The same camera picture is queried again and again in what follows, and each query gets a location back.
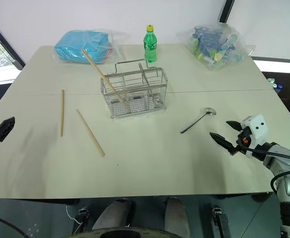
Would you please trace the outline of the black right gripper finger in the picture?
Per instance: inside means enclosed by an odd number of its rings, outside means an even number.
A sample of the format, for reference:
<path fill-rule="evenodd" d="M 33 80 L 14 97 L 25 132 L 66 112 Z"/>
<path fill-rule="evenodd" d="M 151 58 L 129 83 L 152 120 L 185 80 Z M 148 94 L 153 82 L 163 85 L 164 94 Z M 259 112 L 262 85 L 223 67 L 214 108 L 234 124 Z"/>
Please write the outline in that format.
<path fill-rule="evenodd" d="M 237 147 L 234 147 L 229 141 L 227 141 L 224 137 L 217 133 L 210 132 L 209 133 L 212 139 L 220 145 L 222 148 L 226 149 L 230 155 L 235 155 L 238 150 Z"/>
<path fill-rule="evenodd" d="M 238 121 L 232 121 L 232 120 L 229 120 L 229 121 L 226 121 L 226 123 L 231 127 L 233 128 L 234 130 L 236 131 L 242 131 L 243 128 L 241 126 L 241 123 L 238 122 Z"/>

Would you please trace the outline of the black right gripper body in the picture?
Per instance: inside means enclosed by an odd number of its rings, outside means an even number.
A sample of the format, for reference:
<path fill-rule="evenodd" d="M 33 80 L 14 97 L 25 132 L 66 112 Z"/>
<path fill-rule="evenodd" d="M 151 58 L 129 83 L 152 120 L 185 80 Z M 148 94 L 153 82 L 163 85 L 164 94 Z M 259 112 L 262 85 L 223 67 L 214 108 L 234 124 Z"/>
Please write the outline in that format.
<path fill-rule="evenodd" d="M 237 146 L 239 147 L 239 151 L 241 153 L 246 153 L 251 144 L 251 137 L 252 134 L 251 129 L 247 126 L 245 127 L 239 134 L 237 138 Z"/>

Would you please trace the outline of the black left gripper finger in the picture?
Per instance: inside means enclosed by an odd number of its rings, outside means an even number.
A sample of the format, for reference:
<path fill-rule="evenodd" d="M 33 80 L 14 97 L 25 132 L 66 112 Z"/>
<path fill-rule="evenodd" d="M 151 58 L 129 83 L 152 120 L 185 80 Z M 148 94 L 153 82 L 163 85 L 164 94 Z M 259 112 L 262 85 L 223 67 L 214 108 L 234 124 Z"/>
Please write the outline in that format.
<path fill-rule="evenodd" d="M 10 117 L 5 119 L 0 124 L 0 142 L 3 142 L 4 139 L 8 136 L 8 134 L 12 131 L 15 125 L 15 117 Z"/>

